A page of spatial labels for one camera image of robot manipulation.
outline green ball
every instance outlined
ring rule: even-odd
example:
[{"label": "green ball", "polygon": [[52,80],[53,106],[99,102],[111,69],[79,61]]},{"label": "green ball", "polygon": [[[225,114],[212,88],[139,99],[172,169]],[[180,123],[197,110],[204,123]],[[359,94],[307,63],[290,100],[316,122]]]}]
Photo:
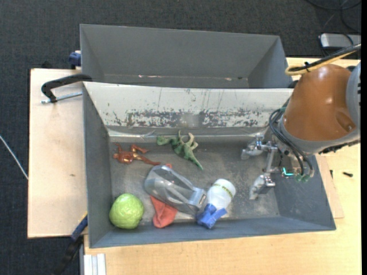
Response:
[{"label": "green ball", "polygon": [[122,194],[113,203],[110,210],[110,221],[123,229],[134,229],[144,214],[142,201],[132,194]]}]

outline wooden table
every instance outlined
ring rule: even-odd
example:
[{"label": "wooden table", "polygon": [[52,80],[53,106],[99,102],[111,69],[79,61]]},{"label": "wooden table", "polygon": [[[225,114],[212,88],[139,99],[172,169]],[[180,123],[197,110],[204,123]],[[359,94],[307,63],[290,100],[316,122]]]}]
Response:
[{"label": "wooden table", "polygon": [[[312,62],[312,58],[288,58]],[[341,66],[356,60],[339,60]],[[81,97],[55,104],[41,85],[79,70],[32,69],[28,237],[70,235],[87,210]],[[59,88],[64,95],[80,84]],[[211,241],[90,249],[106,255],[107,274],[361,274],[360,145],[318,156],[337,229]],[[333,170],[332,179],[329,169]]]}]

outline gray carpet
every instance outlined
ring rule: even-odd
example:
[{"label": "gray carpet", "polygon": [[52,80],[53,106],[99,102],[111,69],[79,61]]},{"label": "gray carpet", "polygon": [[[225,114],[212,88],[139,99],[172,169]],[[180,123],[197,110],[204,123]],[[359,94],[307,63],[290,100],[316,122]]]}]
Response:
[{"label": "gray carpet", "polygon": [[[322,32],[361,31],[361,5],[305,0],[0,0],[0,17],[0,134],[26,170],[28,70],[45,61],[70,68],[80,23],[276,34],[288,57],[322,56]],[[50,274],[68,240],[27,239],[28,183],[2,143],[0,189],[0,274]],[[65,274],[78,271],[73,261]]]}]

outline paint stains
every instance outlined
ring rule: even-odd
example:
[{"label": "paint stains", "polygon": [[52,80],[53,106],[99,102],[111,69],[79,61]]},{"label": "paint stains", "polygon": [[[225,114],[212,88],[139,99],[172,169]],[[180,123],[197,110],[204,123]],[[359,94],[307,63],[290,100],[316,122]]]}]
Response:
[{"label": "paint stains", "polygon": [[165,128],[225,128],[258,127],[264,123],[263,112],[243,108],[227,111],[125,111],[126,119],[121,121],[115,115],[115,123],[127,127],[165,127]]}]

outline bin floor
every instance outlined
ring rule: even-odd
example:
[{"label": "bin floor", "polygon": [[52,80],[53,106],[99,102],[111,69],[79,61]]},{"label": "bin floor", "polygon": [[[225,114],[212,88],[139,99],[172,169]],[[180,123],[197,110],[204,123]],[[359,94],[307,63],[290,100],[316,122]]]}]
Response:
[{"label": "bin floor", "polygon": [[[130,149],[130,144],[121,143],[120,145],[123,150]],[[174,171],[186,177],[195,187],[208,190],[218,178],[230,180],[236,188],[236,195],[227,208],[228,213],[222,219],[246,219],[279,215],[273,189],[270,189],[264,195],[259,195],[256,200],[249,200],[249,189],[265,167],[266,153],[248,160],[241,160],[242,147],[238,144],[232,146],[226,144],[200,145],[194,151],[196,158],[204,168],[204,170],[200,170],[192,162],[176,155],[169,144],[166,146],[138,145],[149,150],[143,154],[145,157],[155,162],[161,162],[161,164],[170,163]],[[153,166],[140,160],[134,160],[131,164],[119,163],[112,157],[117,151],[117,146],[110,143],[112,197],[115,199],[123,193],[131,193],[137,196],[145,207],[140,224],[150,225],[155,210],[143,185]],[[175,223],[188,222],[193,219],[194,217],[191,215],[178,212]]]}]

